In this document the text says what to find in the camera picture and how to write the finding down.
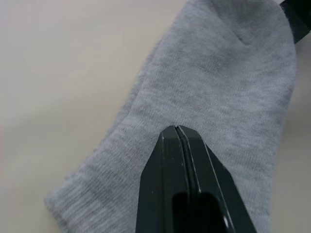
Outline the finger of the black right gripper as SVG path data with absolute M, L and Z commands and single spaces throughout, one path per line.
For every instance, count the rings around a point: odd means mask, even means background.
M 284 0 L 280 6 L 289 21 L 296 44 L 311 31 L 311 0 Z

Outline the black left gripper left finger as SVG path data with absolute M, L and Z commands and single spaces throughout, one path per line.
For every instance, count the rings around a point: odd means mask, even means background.
M 189 179 L 181 134 L 169 126 L 159 135 L 139 184 L 136 232 L 190 233 Z

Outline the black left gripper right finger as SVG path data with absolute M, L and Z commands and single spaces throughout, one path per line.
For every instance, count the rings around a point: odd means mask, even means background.
M 196 184 L 194 207 L 189 216 L 190 233 L 254 233 L 255 226 L 230 172 L 200 134 L 181 127 Z

